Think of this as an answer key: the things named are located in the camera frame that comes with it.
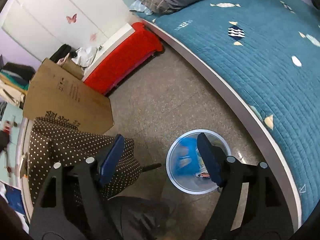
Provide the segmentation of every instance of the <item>bed frame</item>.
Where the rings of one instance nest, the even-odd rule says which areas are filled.
[[[278,144],[268,130],[236,91],[212,68],[158,26],[146,20],[142,22],[183,56],[210,83],[240,119],[276,177],[288,204],[294,231],[298,230],[301,226],[301,203],[298,189]]]

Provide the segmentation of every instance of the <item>red object on desk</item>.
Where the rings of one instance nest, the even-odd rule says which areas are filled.
[[[147,31],[140,22],[135,32],[116,47],[87,77],[84,83],[101,94],[109,92],[127,74],[163,46],[158,37]]]

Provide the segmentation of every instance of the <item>tile floor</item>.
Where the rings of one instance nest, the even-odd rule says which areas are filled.
[[[248,164],[263,157],[236,115],[207,81],[177,52],[165,46],[109,95],[115,125],[106,134],[121,133],[135,140],[135,157],[142,165],[165,163],[166,154],[177,137],[193,129],[220,134],[232,155],[239,153]],[[165,165],[141,174],[121,195],[159,199],[167,179]],[[219,193],[182,196],[177,224],[166,239],[196,240],[200,237],[218,201]],[[240,226],[246,201],[244,185],[234,228]]]

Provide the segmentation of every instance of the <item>brown polka dot cloth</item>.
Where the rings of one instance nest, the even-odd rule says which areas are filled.
[[[35,119],[31,134],[28,154],[28,178],[32,203],[54,163],[60,162],[64,167],[76,165],[114,140],[107,135],[80,132],[71,123],[48,117]],[[133,184],[142,172],[142,167],[133,156],[134,141],[125,139],[124,153],[116,166],[111,182],[101,194],[110,198]]]

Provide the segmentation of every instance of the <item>teal bedspread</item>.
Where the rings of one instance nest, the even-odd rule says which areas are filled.
[[[254,110],[278,143],[306,220],[320,199],[320,14],[301,0],[201,0],[139,14],[182,42]]]

